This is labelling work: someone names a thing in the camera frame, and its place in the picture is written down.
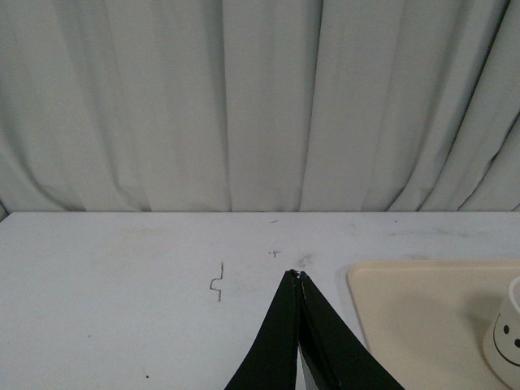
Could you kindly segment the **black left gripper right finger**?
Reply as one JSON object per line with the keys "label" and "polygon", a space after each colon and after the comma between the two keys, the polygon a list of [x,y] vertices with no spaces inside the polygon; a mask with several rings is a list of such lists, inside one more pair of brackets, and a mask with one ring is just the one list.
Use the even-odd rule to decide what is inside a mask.
{"label": "black left gripper right finger", "polygon": [[297,277],[299,343],[319,389],[400,389],[368,352],[312,279]]}

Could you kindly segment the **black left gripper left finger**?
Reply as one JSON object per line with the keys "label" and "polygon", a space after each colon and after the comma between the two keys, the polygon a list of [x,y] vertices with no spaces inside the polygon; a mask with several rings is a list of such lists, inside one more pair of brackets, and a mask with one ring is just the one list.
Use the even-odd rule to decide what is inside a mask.
{"label": "black left gripper left finger", "polygon": [[227,389],[294,389],[299,332],[297,273],[286,271],[255,340]]}

